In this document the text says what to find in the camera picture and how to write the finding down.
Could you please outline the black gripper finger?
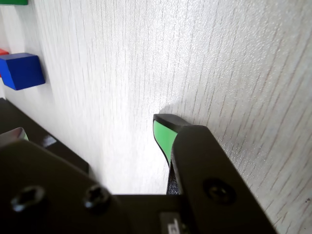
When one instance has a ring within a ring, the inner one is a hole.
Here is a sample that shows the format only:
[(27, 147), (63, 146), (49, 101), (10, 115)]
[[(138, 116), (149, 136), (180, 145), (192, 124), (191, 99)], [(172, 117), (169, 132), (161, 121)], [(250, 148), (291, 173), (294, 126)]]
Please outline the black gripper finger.
[(170, 164), (198, 234), (273, 234), (275, 229), (211, 131), (173, 114), (153, 117), (155, 141)]
[(0, 101), (0, 231), (3, 234), (128, 234), (118, 201), (86, 172), (21, 137), (41, 134)]

